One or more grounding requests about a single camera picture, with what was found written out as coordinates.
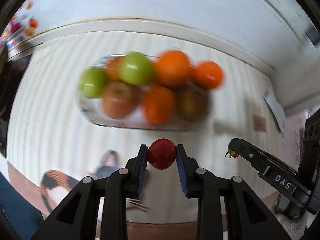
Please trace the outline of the brown green apple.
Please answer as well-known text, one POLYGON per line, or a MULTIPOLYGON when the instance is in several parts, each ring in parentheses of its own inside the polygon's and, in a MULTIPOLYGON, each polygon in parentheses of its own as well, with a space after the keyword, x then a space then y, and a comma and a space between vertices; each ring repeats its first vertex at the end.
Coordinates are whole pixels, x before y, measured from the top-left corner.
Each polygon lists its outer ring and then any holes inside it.
POLYGON ((177 112, 187 122, 200 122, 208 114, 210 99, 208 91, 191 85, 177 93, 177 112))

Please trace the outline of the cherry tomato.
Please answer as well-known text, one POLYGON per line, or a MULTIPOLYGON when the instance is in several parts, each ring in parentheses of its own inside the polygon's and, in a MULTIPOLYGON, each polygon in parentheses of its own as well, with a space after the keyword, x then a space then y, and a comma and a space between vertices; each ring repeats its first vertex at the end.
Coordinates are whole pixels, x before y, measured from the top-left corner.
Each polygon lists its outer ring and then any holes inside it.
POLYGON ((158 139, 148 148, 147 160, 151 166, 158 170, 169 168, 176 158, 176 145, 168 139, 158 139))
POLYGON ((239 155, 233 150, 228 150, 227 153, 225 154, 225 157, 228 157, 228 158, 238 158, 238 156, 239 155))

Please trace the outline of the small orange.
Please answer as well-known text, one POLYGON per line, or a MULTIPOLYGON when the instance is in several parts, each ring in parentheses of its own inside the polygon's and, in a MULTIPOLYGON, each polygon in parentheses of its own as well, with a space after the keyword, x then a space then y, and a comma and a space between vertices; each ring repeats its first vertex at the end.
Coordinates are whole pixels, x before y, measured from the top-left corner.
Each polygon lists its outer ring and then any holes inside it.
POLYGON ((222 85, 224 73, 222 68, 213 61, 201 61, 193 70, 193 80, 206 90, 222 85))

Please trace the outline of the orange front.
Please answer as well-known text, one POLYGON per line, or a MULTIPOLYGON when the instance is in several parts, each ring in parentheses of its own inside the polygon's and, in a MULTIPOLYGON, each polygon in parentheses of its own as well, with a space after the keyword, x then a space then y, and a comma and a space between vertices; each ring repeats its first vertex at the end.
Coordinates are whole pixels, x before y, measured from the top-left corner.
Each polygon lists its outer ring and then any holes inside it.
POLYGON ((146 120, 161 125, 171 120, 176 106, 176 94, 163 86, 152 86, 143 99, 143 113, 146 120))

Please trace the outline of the reddish brown apple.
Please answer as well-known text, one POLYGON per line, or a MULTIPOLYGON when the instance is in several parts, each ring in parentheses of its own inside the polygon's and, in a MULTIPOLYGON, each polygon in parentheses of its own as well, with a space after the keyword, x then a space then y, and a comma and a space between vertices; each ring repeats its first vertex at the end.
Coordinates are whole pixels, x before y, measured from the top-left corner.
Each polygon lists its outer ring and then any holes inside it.
POLYGON ((101 97, 103 112, 112 119, 121 119, 132 113, 139 100, 136 87, 120 81, 112 81, 101 97))

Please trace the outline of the large orange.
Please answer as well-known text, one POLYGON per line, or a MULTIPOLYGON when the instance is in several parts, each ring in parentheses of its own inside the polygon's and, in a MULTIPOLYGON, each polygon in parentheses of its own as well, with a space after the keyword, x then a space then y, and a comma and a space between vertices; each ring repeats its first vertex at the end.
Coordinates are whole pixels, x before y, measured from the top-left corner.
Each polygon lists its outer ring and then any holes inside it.
POLYGON ((181 87, 191 79, 189 57, 182 51, 166 50, 162 52, 155 66, 157 81, 165 87, 181 87))

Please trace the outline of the brown round fruit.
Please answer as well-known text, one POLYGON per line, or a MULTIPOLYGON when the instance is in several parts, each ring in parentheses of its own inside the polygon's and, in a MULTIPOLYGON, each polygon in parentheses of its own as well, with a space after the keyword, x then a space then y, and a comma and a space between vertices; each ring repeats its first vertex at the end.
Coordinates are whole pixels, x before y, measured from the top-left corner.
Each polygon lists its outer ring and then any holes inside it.
POLYGON ((120 81, 118 68, 120 66, 122 59, 123 59, 122 56, 116 56, 105 63, 105 72, 111 81, 120 81))

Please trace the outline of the blue kitchen cabinet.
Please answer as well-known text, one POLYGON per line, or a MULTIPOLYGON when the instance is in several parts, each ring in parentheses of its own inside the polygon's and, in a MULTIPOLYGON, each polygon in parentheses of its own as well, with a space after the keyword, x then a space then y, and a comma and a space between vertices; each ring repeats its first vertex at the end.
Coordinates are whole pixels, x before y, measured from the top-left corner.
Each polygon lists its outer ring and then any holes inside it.
POLYGON ((26 201, 1 174, 1 211, 21 239, 31 239, 43 223, 42 213, 26 201))

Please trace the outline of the white tissue paper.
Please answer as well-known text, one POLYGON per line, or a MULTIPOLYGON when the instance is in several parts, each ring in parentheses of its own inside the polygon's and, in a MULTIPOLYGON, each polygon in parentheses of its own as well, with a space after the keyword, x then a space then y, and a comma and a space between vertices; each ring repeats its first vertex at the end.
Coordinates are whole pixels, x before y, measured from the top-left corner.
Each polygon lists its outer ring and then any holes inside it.
POLYGON ((286 121, 285 112, 283 110, 283 107, 278 103, 276 100, 275 94, 272 90, 268 90, 266 94, 264 95, 264 101, 266 102, 273 119, 276 123, 276 127, 279 131, 279 133, 284 132, 284 124, 286 121))

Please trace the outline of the striped cat table mat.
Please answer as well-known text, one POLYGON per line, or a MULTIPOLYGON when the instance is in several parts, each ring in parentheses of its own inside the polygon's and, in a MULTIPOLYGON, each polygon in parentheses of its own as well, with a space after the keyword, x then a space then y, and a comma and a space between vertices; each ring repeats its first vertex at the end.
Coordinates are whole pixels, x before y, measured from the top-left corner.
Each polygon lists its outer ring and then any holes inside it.
POLYGON ((152 34, 92 32, 45 42, 33 53, 17 91, 10 115, 7 156, 11 185, 31 204, 47 213, 40 186, 55 172, 81 179, 94 172, 109 150, 117 152, 119 167, 142 144, 159 138, 182 144, 187 155, 216 176, 241 176, 271 206, 276 191, 260 179, 242 158, 227 158, 234 137, 281 155, 281 135, 264 101, 270 78, 252 66, 213 48, 152 34), (200 128, 187 132, 146 131, 101 127, 88 122, 76 104, 82 71, 95 60, 128 51, 157 56, 164 50, 186 53, 193 62, 211 60, 225 74, 213 92, 213 109, 200 128))

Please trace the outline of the black charger plug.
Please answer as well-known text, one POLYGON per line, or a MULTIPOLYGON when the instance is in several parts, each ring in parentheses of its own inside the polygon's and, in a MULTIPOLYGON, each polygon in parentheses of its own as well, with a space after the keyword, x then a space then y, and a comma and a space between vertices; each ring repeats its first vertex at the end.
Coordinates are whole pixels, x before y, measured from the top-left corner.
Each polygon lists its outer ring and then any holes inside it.
POLYGON ((311 43, 316 47, 320 42, 320 33, 318 30, 313 26, 310 25, 306 31, 306 36, 311 41, 311 43))

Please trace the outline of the oval floral ceramic plate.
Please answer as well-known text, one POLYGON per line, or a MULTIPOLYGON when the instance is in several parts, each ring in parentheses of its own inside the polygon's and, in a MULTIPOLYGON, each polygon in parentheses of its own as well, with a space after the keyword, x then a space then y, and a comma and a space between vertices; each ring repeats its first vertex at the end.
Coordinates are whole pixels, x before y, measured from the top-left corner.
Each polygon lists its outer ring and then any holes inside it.
MULTIPOLYGON (((91 64, 89 67, 99 67, 99 68, 103 68, 105 70, 105 63, 108 60, 110 60, 110 59, 112 59, 113 57, 116 57, 116 56, 124 57, 126 54, 123 54, 123 55, 121 55, 121 54, 113 54, 113 55, 104 56, 104 57, 100 58, 98 61, 96 61, 95 63, 91 64)), ((151 83, 149 85, 147 85, 147 86, 134 86, 139 91, 138 105, 137 105, 136 109, 132 113, 130 113, 129 115, 127 115, 126 117, 121 118, 121 119, 109 118, 103 112, 103 109, 102 109, 102 106, 101 106, 101 97, 102 97, 103 93, 101 94, 101 96, 99 98, 94 98, 94 99, 85 98, 81 94, 81 90, 80 90, 80 86, 79 86, 80 85, 80 78, 79 78, 78 104, 79 104, 79 108, 84 113, 85 117, 91 123, 93 123, 95 125, 106 126, 106 127, 148 129, 148 130, 167 130, 167 131, 186 131, 186 130, 189 130, 189 129, 193 129, 194 127, 200 126, 200 124, 203 123, 208 118, 208 115, 210 113, 210 109, 211 109, 211 106, 212 106, 212 96, 210 94, 210 90, 206 90, 206 89, 200 87, 198 84, 196 84, 194 82, 194 80, 193 80, 193 70, 194 70, 195 66, 193 66, 191 64, 191 60, 190 59, 189 59, 190 67, 191 67, 191 79, 190 79, 190 81, 188 81, 185 85, 183 85, 181 87, 175 87, 175 88, 166 87, 166 88, 168 88, 170 90, 173 90, 175 92, 175 94, 176 94, 176 106, 175 106, 175 111, 174 111, 174 114, 173 114, 171 120, 169 122, 161 124, 161 125, 154 125, 154 124, 149 123, 146 120, 146 118, 144 116, 144 113, 143 113, 143 99, 144 99, 144 96, 150 90, 150 88, 152 86, 163 86, 163 85, 158 83, 157 78, 156 78, 155 62, 158 59, 158 57, 147 56, 147 58, 153 63, 153 65, 155 67, 154 78, 151 81, 151 83), (208 91, 208 93, 209 93, 210 107, 208 109, 208 114, 200 122, 187 122, 187 121, 184 121, 179 117, 178 112, 177 112, 177 93, 178 93, 178 91, 180 89, 183 89, 184 87, 191 86, 191 85, 200 87, 200 88, 208 91)))

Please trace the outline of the black gas stove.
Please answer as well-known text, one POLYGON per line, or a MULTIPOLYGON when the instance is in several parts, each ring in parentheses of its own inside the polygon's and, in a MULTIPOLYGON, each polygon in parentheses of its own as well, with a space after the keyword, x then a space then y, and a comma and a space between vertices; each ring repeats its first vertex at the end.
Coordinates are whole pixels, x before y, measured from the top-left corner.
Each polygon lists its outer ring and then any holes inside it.
POLYGON ((11 115, 12 106, 22 81, 22 77, 27 70, 31 56, 26 55, 14 61, 8 61, 1 72, 1 155, 7 157, 7 142, 8 142, 8 129, 9 120, 11 115))

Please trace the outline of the colourful wall stickers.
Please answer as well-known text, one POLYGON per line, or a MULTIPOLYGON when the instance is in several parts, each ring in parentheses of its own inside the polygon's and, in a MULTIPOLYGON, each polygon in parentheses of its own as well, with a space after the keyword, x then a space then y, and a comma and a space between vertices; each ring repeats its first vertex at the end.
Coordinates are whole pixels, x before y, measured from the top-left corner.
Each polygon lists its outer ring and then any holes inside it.
POLYGON ((39 20, 35 16, 33 0, 26 1, 9 21, 1 34, 1 44, 9 50, 33 37, 39 28, 39 20))

